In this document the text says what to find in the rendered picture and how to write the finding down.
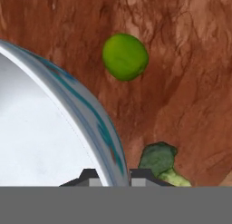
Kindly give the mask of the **green broccoli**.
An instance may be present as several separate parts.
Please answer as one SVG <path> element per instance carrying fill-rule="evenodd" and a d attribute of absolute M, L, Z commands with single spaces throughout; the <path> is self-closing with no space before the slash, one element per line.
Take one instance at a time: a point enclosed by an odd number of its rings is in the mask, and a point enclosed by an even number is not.
<path fill-rule="evenodd" d="M 139 169 L 151 170 L 156 179 L 176 187 L 191 187 L 191 183 L 174 168 L 178 150 L 164 141 L 147 145 L 140 156 Z"/>

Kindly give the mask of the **green lime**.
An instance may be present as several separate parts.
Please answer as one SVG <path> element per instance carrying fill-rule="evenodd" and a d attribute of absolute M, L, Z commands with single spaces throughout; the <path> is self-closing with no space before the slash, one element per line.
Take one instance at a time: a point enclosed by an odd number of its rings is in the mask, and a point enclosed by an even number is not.
<path fill-rule="evenodd" d="M 133 35 L 114 34 L 102 48 L 102 60 L 113 77 L 130 81 L 145 71 L 149 54 L 143 43 Z"/>

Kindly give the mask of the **white bowl with teal pattern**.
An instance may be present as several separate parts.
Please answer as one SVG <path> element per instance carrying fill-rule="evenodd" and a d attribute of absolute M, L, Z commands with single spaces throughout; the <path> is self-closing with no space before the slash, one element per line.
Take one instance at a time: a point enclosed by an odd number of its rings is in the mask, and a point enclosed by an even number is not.
<path fill-rule="evenodd" d="M 61 186 L 85 169 L 129 183 L 110 116 L 65 70 L 0 40 L 0 186 Z"/>

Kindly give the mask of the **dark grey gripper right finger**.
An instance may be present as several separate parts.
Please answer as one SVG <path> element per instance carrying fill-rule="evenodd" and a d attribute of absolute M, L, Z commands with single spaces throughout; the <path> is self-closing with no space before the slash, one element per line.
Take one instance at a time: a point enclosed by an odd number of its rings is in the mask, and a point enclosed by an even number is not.
<path fill-rule="evenodd" d="M 129 182 L 132 187 L 171 187 L 170 183 L 156 179 L 150 169 L 131 169 L 129 173 Z"/>

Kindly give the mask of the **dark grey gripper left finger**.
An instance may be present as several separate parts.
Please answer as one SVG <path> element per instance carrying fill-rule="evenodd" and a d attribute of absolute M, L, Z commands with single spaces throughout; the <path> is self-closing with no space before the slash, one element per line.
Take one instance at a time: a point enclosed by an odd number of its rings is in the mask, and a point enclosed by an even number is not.
<path fill-rule="evenodd" d="M 64 184 L 62 187 L 101 187 L 102 182 L 95 169 L 84 169 L 79 178 L 70 180 Z"/>

